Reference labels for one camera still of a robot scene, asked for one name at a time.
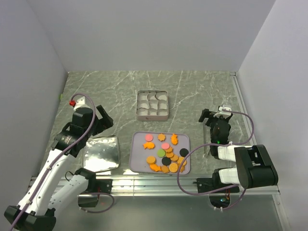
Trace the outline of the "orange pineapple cookie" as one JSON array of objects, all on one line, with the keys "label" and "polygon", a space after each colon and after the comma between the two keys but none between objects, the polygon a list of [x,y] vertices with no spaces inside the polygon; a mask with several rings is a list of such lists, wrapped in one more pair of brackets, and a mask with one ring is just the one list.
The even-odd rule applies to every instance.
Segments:
[{"label": "orange pineapple cookie", "polygon": [[178,136],[177,136],[177,134],[172,134],[171,135],[171,143],[173,144],[173,145],[177,145],[178,144],[178,142],[179,142],[179,140],[178,140]]}]

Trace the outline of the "metal tongs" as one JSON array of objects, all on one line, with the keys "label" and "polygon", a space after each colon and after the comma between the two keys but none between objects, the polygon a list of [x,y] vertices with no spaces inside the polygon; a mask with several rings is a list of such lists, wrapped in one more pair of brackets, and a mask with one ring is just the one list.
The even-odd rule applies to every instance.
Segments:
[{"label": "metal tongs", "polygon": [[[208,126],[205,125],[205,122],[203,122],[202,125],[203,125],[203,142],[207,143]],[[204,158],[207,158],[208,149],[206,146],[203,147],[203,151],[204,151]]]}]

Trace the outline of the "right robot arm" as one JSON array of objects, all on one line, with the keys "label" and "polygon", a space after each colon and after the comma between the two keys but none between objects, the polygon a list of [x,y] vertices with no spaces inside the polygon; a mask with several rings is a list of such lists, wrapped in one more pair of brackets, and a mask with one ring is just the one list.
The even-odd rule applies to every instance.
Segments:
[{"label": "right robot arm", "polygon": [[240,187],[251,189],[278,184],[278,173],[264,145],[248,146],[246,143],[233,144],[229,141],[229,121],[233,115],[234,112],[225,106],[220,106],[216,112],[208,109],[202,111],[199,122],[210,128],[211,156],[233,162],[235,166],[216,169],[211,178],[198,178],[199,193],[219,193],[224,190],[237,193]]}]

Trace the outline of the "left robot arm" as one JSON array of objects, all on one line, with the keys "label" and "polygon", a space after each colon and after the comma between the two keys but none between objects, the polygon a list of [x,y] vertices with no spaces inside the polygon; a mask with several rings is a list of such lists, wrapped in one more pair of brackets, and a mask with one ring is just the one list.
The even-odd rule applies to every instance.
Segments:
[{"label": "left robot arm", "polygon": [[89,137],[112,126],[113,119],[101,105],[95,109],[74,108],[72,120],[55,136],[48,159],[32,187],[17,205],[10,205],[5,210],[10,230],[51,231],[56,216],[75,197],[85,194],[94,195],[95,199],[100,195],[111,196],[111,190],[103,188],[96,174],[84,168],[78,169],[59,191],[55,189]]}]

